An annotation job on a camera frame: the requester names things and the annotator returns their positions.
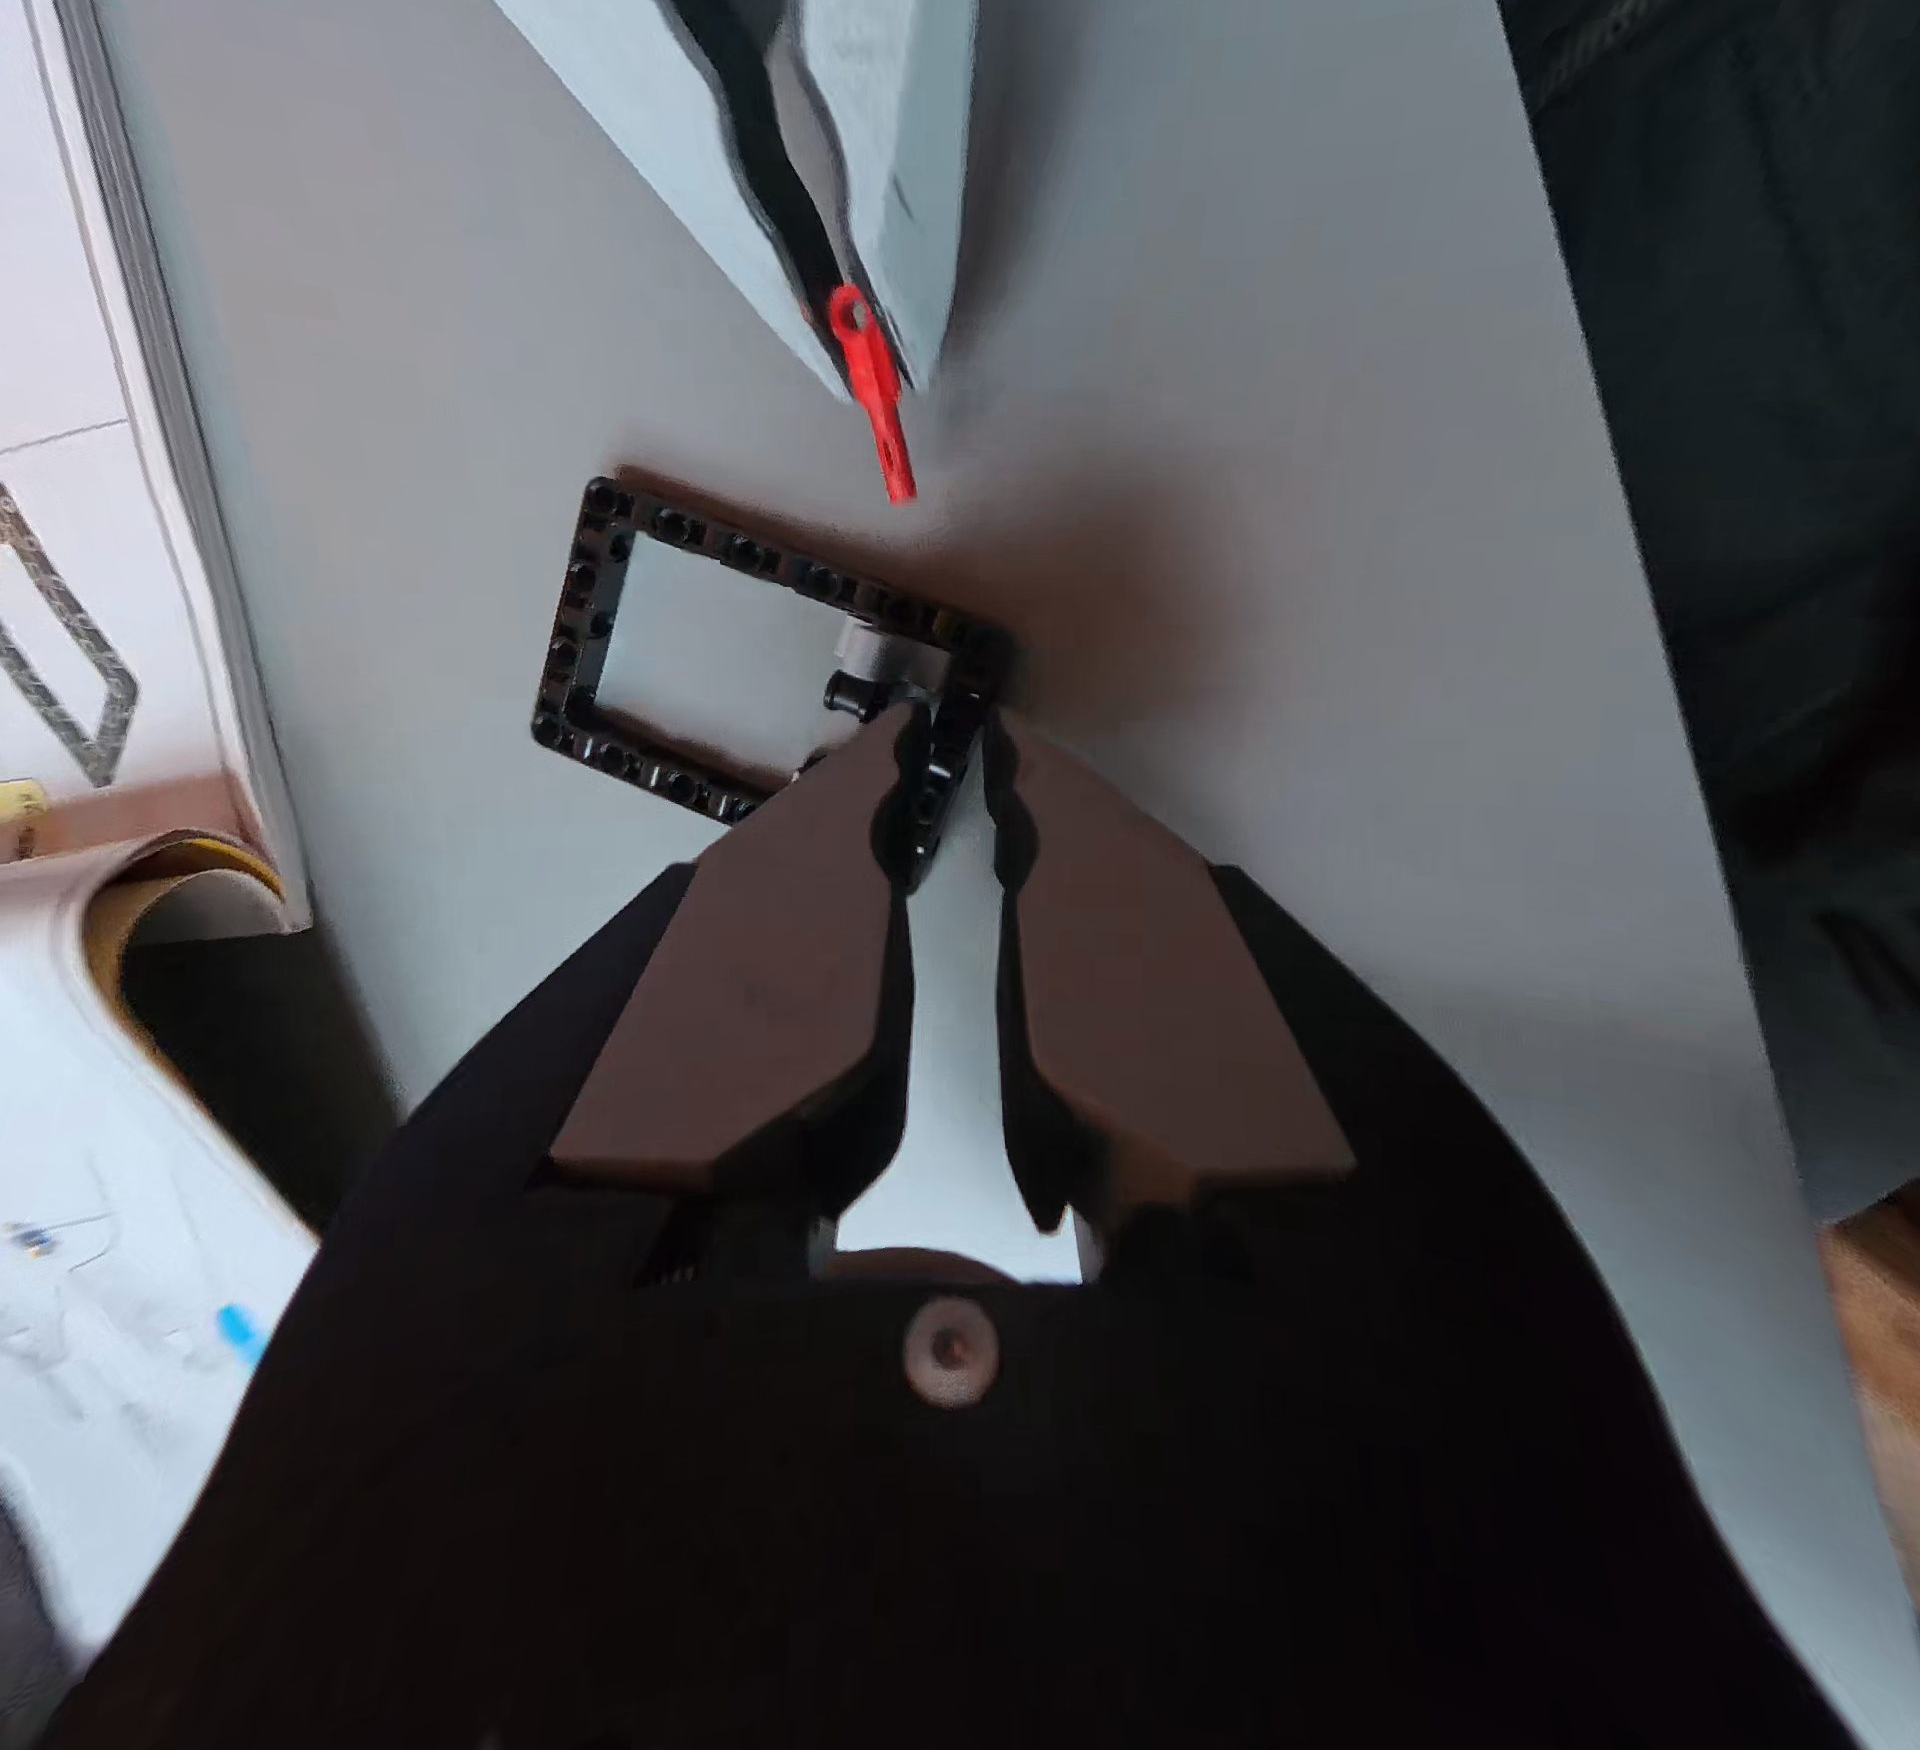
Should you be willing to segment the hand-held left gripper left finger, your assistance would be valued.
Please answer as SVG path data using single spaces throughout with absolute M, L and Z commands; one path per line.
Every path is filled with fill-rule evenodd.
M 906 1123 L 918 762 L 896 705 L 701 853 L 549 1148 L 559 1186 L 802 1234 L 874 1186 Z

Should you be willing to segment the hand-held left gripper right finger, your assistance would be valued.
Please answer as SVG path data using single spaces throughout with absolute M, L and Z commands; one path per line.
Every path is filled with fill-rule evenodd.
M 1139 1210 L 1351 1175 L 1211 864 L 1015 715 L 980 762 L 1003 1137 L 1034 1224 L 1117 1234 Z

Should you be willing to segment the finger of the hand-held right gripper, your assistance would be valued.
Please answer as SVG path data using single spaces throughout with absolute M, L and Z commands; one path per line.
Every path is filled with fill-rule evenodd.
M 773 80 L 838 275 L 927 394 L 956 292 L 978 0 L 782 0 Z
M 705 69 L 666 0 L 492 0 L 742 298 L 836 402 L 830 340 L 754 215 Z

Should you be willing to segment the red lego axle pin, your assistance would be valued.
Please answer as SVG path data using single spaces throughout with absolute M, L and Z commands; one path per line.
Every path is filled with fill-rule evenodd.
M 850 399 L 869 422 L 888 498 L 894 507 L 908 507 L 918 498 L 918 484 L 899 419 L 899 368 L 871 301 L 850 280 L 843 280 L 829 296 L 829 332 L 838 346 Z

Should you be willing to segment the black lego frame assembly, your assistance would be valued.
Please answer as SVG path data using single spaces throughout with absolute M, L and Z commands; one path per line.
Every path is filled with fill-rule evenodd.
M 1015 632 L 633 468 L 580 498 L 531 733 L 732 828 L 897 705 L 908 885 L 947 834 L 971 748 L 1020 667 Z

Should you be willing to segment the lego instruction booklet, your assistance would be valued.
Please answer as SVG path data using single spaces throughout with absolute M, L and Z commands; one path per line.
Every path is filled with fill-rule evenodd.
M 4 1515 L 96 1652 L 315 1238 L 125 998 L 312 922 L 94 0 L 2 0 Z

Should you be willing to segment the person's black jacket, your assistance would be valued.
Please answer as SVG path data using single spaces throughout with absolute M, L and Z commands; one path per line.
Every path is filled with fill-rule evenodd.
M 1918 0 L 1498 0 L 1813 1217 L 1915 1181 Z

